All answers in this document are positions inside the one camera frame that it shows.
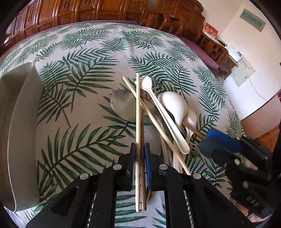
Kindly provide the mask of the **brown wooden chopstick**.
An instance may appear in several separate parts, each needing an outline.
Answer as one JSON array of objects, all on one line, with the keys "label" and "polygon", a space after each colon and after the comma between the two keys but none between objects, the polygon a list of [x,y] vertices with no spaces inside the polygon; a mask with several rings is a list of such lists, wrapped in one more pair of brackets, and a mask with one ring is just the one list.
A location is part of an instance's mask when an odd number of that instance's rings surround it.
[{"label": "brown wooden chopstick", "polygon": [[199,138],[201,138],[202,140],[207,139],[206,136],[204,136],[203,134],[201,134],[199,131],[197,131],[193,126],[191,126],[189,123],[183,121],[182,124],[187,127],[189,130],[191,130],[196,136],[198,136]]}]

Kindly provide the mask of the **small white plastic spoon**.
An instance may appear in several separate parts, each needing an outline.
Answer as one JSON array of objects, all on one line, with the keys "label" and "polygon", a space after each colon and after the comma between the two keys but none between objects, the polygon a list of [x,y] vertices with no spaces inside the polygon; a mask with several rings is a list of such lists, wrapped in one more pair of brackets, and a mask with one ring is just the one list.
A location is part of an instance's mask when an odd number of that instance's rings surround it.
[{"label": "small white plastic spoon", "polygon": [[[197,124],[196,113],[193,110],[189,109],[186,115],[184,116],[183,121],[189,123],[191,126],[196,128],[196,124]],[[185,127],[185,129],[186,129],[186,142],[189,143],[194,133],[191,130],[189,130],[187,127]]]}]

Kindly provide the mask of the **large white plastic spoon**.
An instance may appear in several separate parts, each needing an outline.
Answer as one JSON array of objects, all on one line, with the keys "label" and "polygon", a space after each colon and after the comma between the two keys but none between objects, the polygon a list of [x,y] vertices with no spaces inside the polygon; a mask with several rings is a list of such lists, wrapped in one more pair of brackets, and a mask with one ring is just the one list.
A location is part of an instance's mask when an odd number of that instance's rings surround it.
[{"label": "large white plastic spoon", "polygon": [[174,117],[175,125],[177,126],[179,135],[181,136],[181,148],[179,149],[180,155],[188,154],[190,152],[189,145],[181,134],[182,121],[188,112],[188,106],[186,105],[185,100],[175,92],[163,92],[158,95],[158,100]]}]

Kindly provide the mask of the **light diagonal bamboo chopstick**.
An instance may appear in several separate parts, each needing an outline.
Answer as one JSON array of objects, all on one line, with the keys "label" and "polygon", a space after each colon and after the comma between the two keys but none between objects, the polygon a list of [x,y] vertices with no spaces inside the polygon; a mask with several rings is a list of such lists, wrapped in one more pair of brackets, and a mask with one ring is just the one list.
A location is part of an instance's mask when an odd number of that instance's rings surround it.
[{"label": "light diagonal bamboo chopstick", "polygon": [[128,79],[126,77],[123,76],[122,79],[123,79],[124,83],[127,85],[127,87],[130,89],[132,94],[136,97],[137,104],[139,106],[141,106],[143,108],[143,110],[148,114],[148,116],[149,116],[150,120],[152,121],[153,125],[156,127],[156,129],[158,130],[158,132],[160,133],[162,138],[166,141],[166,143],[168,144],[169,148],[175,153],[175,157],[179,160],[179,162],[182,165],[183,169],[185,170],[186,174],[187,175],[191,175],[191,172],[189,171],[186,163],[181,158],[180,153],[177,150],[177,147],[175,145],[173,145],[173,143],[170,141],[170,139],[166,135],[165,131],[161,128],[161,126],[159,125],[158,121],[155,119],[155,117],[153,116],[153,114],[151,113],[149,108],[146,106],[146,104],[141,99],[139,93],[137,93],[135,91],[135,89],[133,88],[132,84],[128,81]]}]

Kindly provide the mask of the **large metal spoon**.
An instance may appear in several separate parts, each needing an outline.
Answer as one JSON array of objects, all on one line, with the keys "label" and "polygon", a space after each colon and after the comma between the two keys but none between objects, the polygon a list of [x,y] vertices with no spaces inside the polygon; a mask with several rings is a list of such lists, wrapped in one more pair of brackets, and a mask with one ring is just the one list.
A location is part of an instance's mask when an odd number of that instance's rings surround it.
[{"label": "large metal spoon", "polygon": [[136,98],[131,91],[115,90],[110,97],[110,105],[118,117],[130,122],[136,120]]}]

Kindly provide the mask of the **white electrical panel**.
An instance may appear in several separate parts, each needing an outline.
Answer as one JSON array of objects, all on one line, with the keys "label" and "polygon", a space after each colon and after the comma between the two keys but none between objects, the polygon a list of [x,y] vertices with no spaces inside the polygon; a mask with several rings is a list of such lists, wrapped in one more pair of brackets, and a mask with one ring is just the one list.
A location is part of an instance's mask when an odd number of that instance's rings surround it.
[{"label": "white electrical panel", "polygon": [[238,66],[235,66],[231,70],[231,77],[236,83],[237,87],[240,87],[246,80],[250,78],[253,73],[255,73],[255,69],[243,56],[238,62]]}]

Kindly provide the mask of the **wooden side table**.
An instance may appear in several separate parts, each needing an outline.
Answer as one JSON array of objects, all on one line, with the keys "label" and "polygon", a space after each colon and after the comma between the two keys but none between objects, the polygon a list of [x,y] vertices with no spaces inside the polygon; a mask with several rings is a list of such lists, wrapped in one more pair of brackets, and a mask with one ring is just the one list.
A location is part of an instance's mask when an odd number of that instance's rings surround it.
[{"label": "wooden side table", "polygon": [[228,56],[221,62],[219,67],[223,71],[224,79],[226,79],[232,73],[232,69],[238,65],[239,64],[231,56]]}]

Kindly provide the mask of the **purple seat cushion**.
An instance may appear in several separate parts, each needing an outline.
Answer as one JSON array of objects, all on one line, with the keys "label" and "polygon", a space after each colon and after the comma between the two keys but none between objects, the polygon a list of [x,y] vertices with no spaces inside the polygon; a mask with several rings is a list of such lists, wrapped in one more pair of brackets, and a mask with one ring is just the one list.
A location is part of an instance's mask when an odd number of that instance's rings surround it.
[{"label": "purple seat cushion", "polygon": [[219,65],[214,60],[212,60],[198,45],[184,37],[179,37],[179,39],[183,43],[185,43],[204,62],[204,64],[208,68],[214,70],[219,69]]}]

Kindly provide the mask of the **red card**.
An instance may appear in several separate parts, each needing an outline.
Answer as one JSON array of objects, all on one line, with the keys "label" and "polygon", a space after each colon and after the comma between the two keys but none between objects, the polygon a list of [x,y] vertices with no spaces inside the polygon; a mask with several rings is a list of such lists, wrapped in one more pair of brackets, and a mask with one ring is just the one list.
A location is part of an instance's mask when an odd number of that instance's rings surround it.
[{"label": "red card", "polygon": [[218,35],[218,30],[216,30],[216,28],[214,28],[212,25],[210,25],[208,22],[205,22],[204,27],[203,27],[203,33],[208,36],[209,38],[211,38],[212,40],[214,40],[217,35]]}]

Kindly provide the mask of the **metal rectangular tray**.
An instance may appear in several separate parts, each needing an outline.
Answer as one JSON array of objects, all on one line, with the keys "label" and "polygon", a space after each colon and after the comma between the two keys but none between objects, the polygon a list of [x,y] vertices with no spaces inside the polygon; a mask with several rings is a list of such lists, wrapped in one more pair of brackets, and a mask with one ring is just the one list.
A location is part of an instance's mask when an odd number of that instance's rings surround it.
[{"label": "metal rectangular tray", "polygon": [[11,212],[39,203],[35,133],[42,90],[33,62],[1,77],[1,203]]}]

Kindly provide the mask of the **carved wooden bench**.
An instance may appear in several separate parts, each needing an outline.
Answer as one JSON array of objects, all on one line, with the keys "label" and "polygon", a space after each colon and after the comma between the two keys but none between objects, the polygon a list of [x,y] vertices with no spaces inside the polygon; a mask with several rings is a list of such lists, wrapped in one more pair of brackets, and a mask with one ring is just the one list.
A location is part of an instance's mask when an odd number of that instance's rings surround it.
[{"label": "carved wooden bench", "polygon": [[203,6],[199,1],[30,1],[12,16],[1,35],[1,53],[44,30],[84,21],[135,21],[139,25],[184,37],[220,64],[228,57],[222,45],[203,34]]}]

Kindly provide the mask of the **green wall sign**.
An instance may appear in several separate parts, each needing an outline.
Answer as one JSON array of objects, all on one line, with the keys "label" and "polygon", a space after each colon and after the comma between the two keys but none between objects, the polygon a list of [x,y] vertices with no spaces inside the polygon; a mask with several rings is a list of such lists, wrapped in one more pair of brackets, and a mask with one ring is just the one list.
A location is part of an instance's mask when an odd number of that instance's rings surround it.
[{"label": "green wall sign", "polygon": [[247,23],[255,27],[259,32],[262,32],[266,25],[262,19],[257,17],[255,14],[251,13],[249,10],[244,9],[240,15],[240,18],[245,20]]}]

